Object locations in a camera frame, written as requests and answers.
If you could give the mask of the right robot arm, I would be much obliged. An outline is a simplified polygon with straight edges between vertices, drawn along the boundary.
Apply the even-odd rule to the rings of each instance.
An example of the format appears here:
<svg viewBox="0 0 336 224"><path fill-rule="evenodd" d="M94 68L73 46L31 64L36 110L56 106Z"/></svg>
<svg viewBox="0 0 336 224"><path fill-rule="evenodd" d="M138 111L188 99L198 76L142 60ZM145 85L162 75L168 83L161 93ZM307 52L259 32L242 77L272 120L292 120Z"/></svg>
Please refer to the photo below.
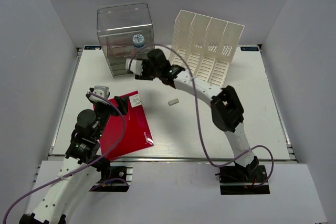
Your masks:
<svg viewBox="0 0 336 224"><path fill-rule="evenodd" d="M233 151L238 177L247 182L256 175L259 165L257 156L250 148L244 130L244 109L235 89L221 88L204 80L192 77L186 67L172 65L161 49L147 53L146 59L133 59L126 67L139 80L158 78L167 86L185 91L206 103L211 109L214 125L223 131Z"/></svg>

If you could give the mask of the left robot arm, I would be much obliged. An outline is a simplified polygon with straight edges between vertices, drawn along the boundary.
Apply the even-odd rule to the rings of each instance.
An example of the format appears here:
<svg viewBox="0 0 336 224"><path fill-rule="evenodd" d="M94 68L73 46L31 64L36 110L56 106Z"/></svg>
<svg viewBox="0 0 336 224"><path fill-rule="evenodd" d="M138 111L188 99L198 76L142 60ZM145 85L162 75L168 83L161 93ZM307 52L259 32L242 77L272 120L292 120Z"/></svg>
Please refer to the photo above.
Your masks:
<svg viewBox="0 0 336 224"><path fill-rule="evenodd" d="M46 195L20 223L68 223L86 194L99 181L110 178L110 161L98 155L100 139L112 116L125 119L129 110L128 97L115 97L113 104L107 96L88 92L93 109L85 109L77 116L57 178L51 182Z"/></svg>

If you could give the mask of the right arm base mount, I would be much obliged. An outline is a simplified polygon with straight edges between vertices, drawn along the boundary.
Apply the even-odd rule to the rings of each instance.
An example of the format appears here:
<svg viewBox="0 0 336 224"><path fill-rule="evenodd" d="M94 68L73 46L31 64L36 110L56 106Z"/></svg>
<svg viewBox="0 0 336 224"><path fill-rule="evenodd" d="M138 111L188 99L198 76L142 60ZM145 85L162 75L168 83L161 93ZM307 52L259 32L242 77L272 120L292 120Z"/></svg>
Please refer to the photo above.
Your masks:
<svg viewBox="0 0 336 224"><path fill-rule="evenodd" d="M219 179L221 195L269 195L267 172L264 165L259 165L248 177L236 166L225 166L215 174Z"/></svg>

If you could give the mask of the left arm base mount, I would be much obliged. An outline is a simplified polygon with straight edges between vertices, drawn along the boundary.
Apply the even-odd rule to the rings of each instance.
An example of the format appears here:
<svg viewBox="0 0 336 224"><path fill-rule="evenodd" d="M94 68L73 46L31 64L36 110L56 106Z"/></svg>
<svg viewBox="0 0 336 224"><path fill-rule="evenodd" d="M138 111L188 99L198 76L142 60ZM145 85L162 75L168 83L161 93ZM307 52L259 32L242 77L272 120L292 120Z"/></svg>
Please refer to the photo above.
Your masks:
<svg viewBox="0 0 336 224"><path fill-rule="evenodd" d="M90 191L102 193L126 193L132 181L132 163L112 163L110 176L100 180Z"/></svg>

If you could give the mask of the clear plastic drawer cabinet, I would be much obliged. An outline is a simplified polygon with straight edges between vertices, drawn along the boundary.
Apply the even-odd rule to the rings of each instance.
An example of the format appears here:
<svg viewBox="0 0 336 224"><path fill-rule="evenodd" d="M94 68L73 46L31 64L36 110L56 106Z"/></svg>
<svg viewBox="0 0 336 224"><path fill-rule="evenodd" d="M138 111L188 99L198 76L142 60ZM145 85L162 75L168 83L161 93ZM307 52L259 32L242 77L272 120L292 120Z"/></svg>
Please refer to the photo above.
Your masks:
<svg viewBox="0 0 336 224"><path fill-rule="evenodd" d="M154 29L147 3L124 3L102 6L97 10L97 36L113 77L129 74L126 59L140 48L135 48L132 37L142 34L146 47L138 57L146 58L154 48Z"/></svg>

